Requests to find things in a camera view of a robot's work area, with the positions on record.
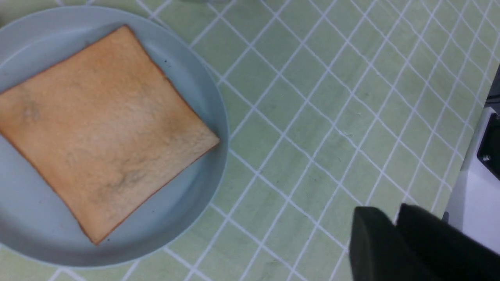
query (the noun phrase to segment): slice of bread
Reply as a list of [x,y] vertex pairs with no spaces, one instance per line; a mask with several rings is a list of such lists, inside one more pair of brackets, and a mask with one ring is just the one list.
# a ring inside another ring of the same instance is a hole
[[219,143],[127,26],[0,94],[0,133],[96,245]]

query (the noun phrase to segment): light blue plate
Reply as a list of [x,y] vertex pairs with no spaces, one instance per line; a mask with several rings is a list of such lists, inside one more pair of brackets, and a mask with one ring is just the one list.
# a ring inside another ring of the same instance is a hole
[[102,267],[137,259],[185,231],[205,210],[221,182],[229,147],[222,97],[186,44],[145,18],[80,6],[45,10],[10,23],[0,29],[0,93],[125,24],[221,143],[95,246],[63,201],[0,136],[0,243],[24,256],[70,267]]

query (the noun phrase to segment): white appliance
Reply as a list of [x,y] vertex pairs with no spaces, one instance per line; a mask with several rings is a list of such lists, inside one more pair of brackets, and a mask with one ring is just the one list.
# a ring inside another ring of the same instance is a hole
[[445,211],[451,226],[500,255],[500,180],[478,158],[495,113],[491,107],[483,109]]

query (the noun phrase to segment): table surface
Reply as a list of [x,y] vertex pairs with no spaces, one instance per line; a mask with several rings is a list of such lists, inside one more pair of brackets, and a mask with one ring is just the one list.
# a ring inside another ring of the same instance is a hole
[[147,17],[202,57],[229,114],[225,179],[149,257],[77,270],[2,247],[2,281],[349,280],[355,206],[442,215],[500,58],[495,0],[0,0],[0,26],[84,4]]

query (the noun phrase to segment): toast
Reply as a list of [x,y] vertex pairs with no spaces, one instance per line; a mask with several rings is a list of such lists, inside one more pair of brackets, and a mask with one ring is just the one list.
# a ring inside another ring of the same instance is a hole
[[219,143],[127,26],[0,94],[0,133],[95,245]]

